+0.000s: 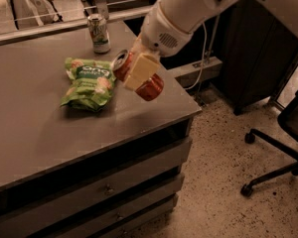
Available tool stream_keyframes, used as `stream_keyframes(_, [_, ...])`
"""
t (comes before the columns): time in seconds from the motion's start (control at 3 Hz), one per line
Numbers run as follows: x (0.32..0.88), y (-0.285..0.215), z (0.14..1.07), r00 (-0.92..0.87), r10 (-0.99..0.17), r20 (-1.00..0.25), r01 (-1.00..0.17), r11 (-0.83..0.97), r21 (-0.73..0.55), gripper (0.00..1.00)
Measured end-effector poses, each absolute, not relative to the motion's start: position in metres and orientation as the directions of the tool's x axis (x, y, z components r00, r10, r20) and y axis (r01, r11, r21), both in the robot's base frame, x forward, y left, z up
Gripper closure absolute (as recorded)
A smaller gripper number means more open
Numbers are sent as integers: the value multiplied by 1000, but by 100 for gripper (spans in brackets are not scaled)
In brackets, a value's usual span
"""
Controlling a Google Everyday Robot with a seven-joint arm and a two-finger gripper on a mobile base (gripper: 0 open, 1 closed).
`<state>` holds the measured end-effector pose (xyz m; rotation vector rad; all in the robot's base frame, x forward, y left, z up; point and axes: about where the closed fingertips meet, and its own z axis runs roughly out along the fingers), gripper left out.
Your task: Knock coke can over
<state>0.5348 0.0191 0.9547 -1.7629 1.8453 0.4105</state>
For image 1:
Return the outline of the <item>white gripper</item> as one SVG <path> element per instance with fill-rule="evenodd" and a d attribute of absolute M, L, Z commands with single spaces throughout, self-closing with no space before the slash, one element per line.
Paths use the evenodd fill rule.
<path fill-rule="evenodd" d="M 145 16 L 140 34 L 131 48 L 133 53 L 141 54 L 132 59 L 123 85 L 130 90 L 138 89 L 160 67 L 154 56 L 174 56 L 187 44 L 192 35 L 172 23 L 162 8 L 162 0 L 157 0 Z"/>

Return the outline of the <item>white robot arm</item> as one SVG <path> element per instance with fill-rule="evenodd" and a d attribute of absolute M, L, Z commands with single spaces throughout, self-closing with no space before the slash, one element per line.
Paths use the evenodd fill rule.
<path fill-rule="evenodd" d="M 124 86 L 138 89 L 158 69 L 160 58 L 176 55 L 209 19 L 232 8 L 244 9 L 245 0 L 157 0 L 146 14 L 131 48 L 130 70 Z M 251 0 L 298 39 L 298 0 Z"/>

